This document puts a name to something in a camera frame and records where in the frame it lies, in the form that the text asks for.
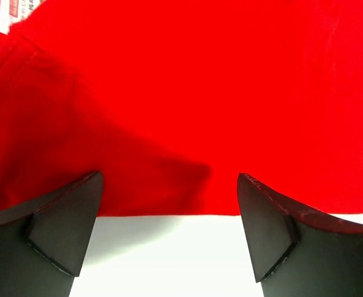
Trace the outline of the red t-shirt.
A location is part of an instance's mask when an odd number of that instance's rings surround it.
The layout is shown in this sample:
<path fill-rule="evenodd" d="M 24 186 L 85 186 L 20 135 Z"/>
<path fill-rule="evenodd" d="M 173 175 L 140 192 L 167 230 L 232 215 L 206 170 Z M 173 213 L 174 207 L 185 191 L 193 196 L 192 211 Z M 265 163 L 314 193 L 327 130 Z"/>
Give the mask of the red t-shirt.
<path fill-rule="evenodd" d="M 247 173 L 363 213 L 363 1 L 0 1 L 0 210 L 237 215 Z"/>

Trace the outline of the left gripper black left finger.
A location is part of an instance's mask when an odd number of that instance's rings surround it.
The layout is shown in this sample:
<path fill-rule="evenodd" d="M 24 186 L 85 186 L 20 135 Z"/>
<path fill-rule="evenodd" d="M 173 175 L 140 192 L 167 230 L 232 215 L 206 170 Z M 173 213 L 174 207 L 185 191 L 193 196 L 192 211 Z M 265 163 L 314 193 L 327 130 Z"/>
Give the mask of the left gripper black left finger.
<path fill-rule="evenodd" d="M 102 193 L 94 172 L 0 211 L 0 297 L 70 295 Z"/>

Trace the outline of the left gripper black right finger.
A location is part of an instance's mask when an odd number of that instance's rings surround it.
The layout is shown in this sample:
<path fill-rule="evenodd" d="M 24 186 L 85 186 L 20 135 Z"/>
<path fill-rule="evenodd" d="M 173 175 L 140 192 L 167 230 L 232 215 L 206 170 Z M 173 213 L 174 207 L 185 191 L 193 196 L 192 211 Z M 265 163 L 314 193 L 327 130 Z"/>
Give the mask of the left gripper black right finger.
<path fill-rule="evenodd" d="M 298 202 L 248 174 L 237 199 L 265 296 L 363 296 L 363 224 Z"/>

